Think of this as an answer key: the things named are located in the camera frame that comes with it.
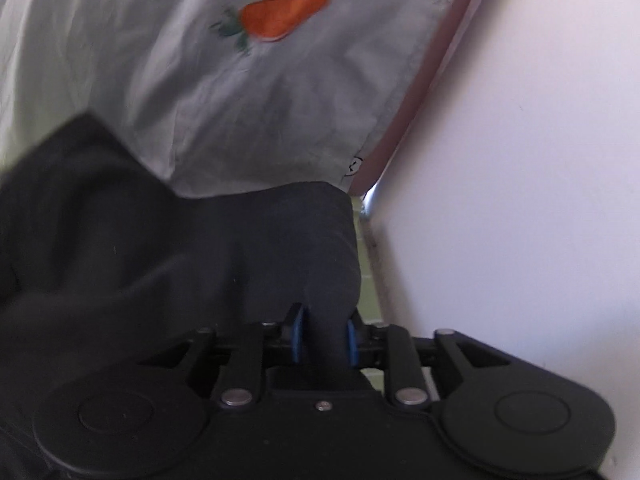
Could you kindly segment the dark navy garment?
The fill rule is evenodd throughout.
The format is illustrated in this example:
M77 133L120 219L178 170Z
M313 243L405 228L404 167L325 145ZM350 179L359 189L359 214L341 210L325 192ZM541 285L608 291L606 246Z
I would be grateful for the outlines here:
M41 479L32 414L59 385L194 328L309 314L311 359L350 372L360 292L352 203L324 182L183 198L96 118L1 180L1 474Z

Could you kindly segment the grey carrot print sheet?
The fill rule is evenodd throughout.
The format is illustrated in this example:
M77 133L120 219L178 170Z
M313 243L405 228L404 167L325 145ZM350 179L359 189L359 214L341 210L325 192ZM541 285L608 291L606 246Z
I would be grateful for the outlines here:
M459 0L1 0L1 166L88 112L186 197L349 188Z

